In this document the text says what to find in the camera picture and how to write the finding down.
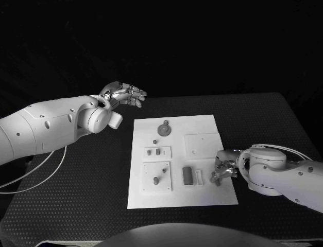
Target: textured table surface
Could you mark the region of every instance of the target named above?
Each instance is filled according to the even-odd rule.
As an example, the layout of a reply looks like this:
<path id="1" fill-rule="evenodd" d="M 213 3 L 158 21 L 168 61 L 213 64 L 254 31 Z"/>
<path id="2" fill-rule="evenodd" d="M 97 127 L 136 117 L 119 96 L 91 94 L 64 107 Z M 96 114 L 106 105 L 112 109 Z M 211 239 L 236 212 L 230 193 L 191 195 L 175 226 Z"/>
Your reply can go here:
<path id="1" fill-rule="evenodd" d="M 252 191 L 244 178 L 233 178 L 240 205 L 127 209 L 135 119 L 214 114 L 226 149 L 267 143 L 321 161 L 280 94 L 149 98 L 143 108 L 122 105 L 116 112 L 123 115 L 119 130 L 107 127 L 70 145 L 54 177 L 16 194 L 2 222 L 5 246 L 35 246 L 44 240 L 104 240 L 140 226 L 172 222 L 220 225 L 270 239 L 323 238 L 323 214 L 283 196 Z M 50 176 L 63 154 L 64 149 L 19 189 Z M 35 157 L 29 170 L 47 156 Z"/>

